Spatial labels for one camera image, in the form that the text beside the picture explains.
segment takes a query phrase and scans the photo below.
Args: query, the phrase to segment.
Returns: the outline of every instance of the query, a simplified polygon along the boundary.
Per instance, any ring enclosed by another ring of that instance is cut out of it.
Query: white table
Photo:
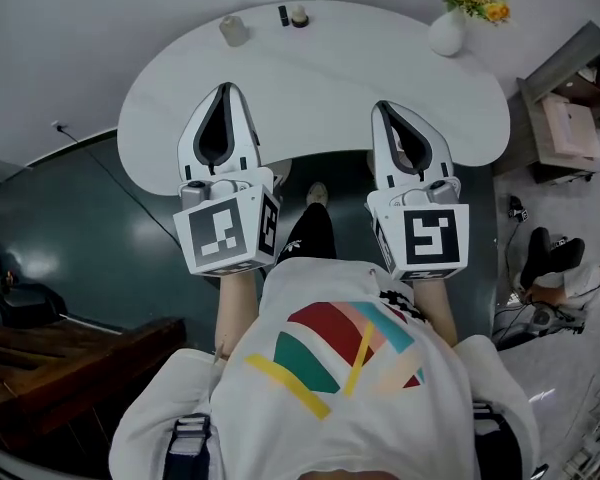
[[[289,16],[297,2],[286,3]],[[165,48],[125,99],[118,149],[143,189],[174,195],[177,144],[198,103],[222,82],[243,92],[263,164],[316,153],[372,148],[379,100],[420,114],[447,139],[453,161],[493,162],[509,139],[509,111],[496,78],[470,53],[440,57],[427,25],[365,5],[302,2],[303,29],[280,23],[278,5],[237,14],[249,27],[238,48],[211,21]]]

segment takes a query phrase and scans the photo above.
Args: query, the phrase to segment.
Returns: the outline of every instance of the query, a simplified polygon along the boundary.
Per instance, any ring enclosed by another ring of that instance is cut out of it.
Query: black trousers
[[[276,264],[299,256],[336,259],[331,218],[319,203],[310,204],[293,226]]]
[[[580,265],[583,254],[584,241],[580,238],[569,240],[552,251],[549,231],[546,228],[536,228],[531,233],[529,254],[520,275],[520,284],[528,290],[537,277],[575,268]]]

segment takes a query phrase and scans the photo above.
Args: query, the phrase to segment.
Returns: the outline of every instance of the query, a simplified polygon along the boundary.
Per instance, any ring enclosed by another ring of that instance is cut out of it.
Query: white wall
[[[206,21],[280,0],[0,0],[0,160],[27,164],[78,138],[116,127],[142,68],[171,41]],[[349,0],[426,23],[441,0]],[[468,46],[507,95],[589,19],[600,0],[511,0],[516,25],[476,23]]]

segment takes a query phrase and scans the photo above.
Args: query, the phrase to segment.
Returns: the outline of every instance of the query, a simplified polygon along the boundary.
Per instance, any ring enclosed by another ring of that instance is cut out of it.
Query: floor
[[[88,151],[175,234],[172,215],[180,211],[179,198],[154,196],[134,185],[120,164],[115,138]],[[456,175],[463,184],[461,201],[470,203],[470,266],[449,281],[450,299],[462,337],[488,335],[497,280],[493,182],[488,167],[456,168]],[[339,257],[383,265],[363,207],[374,188],[365,152],[294,160],[282,189],[279,247],[317,180],[329,189]],[[213,348],[217,288],[189,275],[169,236],[84,149],[0,185],[0,249],[8,268],[56,290],[74,315],[120,328],[184,317],[191,346]]]
[[[553,187],[536,185],[526,170],[495,180],[498,207],[499,272],[498,303],[510,290],[504,274],[504,249],[515,224],[506,217],[508,195],[515,194],[529,211],[509,249],[512,274],[526,257],[529,236],[537,226],[551,234],[580,237],[586,243],[583,261],[600,263],[600,175]],[[497,330],[508,325],[515,312],[496,318]],[[536,414],[541,433],[542,460],[550,464],[547,480],[562,478],[562,465],[582,442],[600,414],[600,306],[580,336],[561,333],[526,343],[501,353],[524,388]]]

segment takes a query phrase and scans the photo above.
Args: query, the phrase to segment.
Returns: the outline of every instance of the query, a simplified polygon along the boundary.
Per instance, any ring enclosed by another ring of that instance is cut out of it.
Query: green shape
[[[273,362],[293,373],[310,391],[337,393],[340,386],[318,358],[299,340],[281,332]]]

